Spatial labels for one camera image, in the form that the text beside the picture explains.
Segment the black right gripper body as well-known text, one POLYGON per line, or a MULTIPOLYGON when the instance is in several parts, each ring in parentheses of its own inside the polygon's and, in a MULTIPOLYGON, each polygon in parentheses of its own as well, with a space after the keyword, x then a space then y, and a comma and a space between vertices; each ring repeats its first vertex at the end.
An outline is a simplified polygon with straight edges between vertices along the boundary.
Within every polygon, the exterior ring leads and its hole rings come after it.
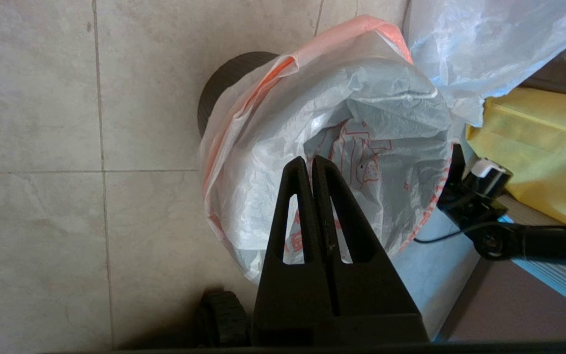
POLYGON ((444 190, 438 208, 461 230, 496 222, 507 213, 507 208, 500 202, 462 190, 444 190))

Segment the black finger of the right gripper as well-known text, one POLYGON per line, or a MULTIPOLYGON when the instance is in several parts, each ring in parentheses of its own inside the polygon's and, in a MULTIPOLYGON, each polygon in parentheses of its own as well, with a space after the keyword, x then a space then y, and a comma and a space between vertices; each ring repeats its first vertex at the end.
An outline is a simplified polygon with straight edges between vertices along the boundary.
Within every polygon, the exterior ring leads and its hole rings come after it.
POLYGON ((446 194, 455 194, 463 186, 463 173, 465 172, 466 161, 461 144, 453 145, 452 160, 446 182, 446 194))

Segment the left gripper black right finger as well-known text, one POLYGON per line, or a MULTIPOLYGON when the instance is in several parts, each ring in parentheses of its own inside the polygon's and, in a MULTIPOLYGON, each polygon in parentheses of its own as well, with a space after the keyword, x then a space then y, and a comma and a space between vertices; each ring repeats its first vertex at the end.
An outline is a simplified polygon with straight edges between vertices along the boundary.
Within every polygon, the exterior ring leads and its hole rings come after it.
POLYGON ((422 314, 335 163, 313 160, 312 188, 333 311, 328 340, 426 343, 422 314))

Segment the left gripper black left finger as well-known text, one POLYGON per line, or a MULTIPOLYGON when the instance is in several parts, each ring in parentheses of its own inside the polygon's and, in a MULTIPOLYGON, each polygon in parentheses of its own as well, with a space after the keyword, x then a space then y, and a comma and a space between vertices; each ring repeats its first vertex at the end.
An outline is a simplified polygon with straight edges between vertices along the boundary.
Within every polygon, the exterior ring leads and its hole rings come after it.
POLYGON ((254 345, 314 345, 316 329, 332 312, 319 244, 319 224, 305 160, 283 169, 253 313, 254 345), (296 197, 303 264, 283 261, 290 199, 296 197))

